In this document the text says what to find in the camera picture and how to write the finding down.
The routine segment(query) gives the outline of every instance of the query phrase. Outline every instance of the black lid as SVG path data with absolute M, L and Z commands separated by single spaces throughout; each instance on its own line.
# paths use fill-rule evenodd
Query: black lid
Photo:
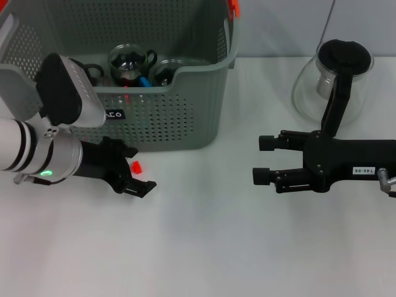
M 317 56 L 324 67 L 338 74 L 364 74 L 371 65 L 369 51 L 354 41 L 330 40 L 321 46 Z

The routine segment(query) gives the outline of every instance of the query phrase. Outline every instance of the basket handle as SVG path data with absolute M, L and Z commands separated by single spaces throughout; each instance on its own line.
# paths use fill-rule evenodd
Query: basket handle
M 0 0 L 0 13 L 2 12 L 2 9 L 4 6 L 6 6 L 8 0 Z
M 230 20 L 234 19 L 234 11 L 235 16 L 239 18 L 241 14 L 241 9 L 239 8 L 238 0 L 228 0 L 228 8 L 230 9 Z

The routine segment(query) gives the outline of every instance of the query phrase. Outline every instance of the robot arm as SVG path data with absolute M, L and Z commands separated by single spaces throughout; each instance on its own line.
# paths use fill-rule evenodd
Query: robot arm
M 122 140 L 81 142 L 69 127 L 100 127 L 106 113 L 84 70 L 58 54 L 49 55 L 37 77 L 43 107 L 26 122 L 0 119 L 0 170 L 17 172 L 14 182 L 51 185 L 76 175 L 106 181 L 117 193 L 144 197 L 155 182 L 131 175 L 126 158 L 137 154 Z

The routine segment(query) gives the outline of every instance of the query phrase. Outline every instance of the white tabletop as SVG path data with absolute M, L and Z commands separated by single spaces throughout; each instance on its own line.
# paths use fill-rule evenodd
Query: white tabletop
M 394 297 L 396 200 L 378 182 L 326 194 L 254 186 L 253 167 L 301 168 L 260 135 L 312 131 L 290 101 L 307 59 L 238 59 L 220 130 L 202 150 L 139 153 L 144 199 L 102 181 L 16 186 L 0 173 L 0 296 Z M 396 138 L 396 58 L 378 58 L 343 139 Z

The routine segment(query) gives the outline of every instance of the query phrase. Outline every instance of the perforated basket wall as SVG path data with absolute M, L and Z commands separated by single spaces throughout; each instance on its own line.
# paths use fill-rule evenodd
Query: perforated basket wall
M 0 25 L 10 14 L 14 24 L 0 46 L 0 61 L 19 67 L 26 79 L 34 80 L 51 52 L 101 64 L 108 72 L 108 53 L 125 43 L 209 64 L 180 68 L 167 87 L 95 87 L 102 105 L 122 109 L 126 118 L 98 129 L 73 128 L 81 140 L 98 143 L 110 136 L 156 151 L 198 149 L 215 138 L 237 44 L 238 20 L 230 20 L 226 0 L 9 0 Z M 0 78 L 8 75 L 1 68 Z M 39 110 L 36 94 L 15 100 L 4 84 L 0 95 L 15 117 L 26 120 Z

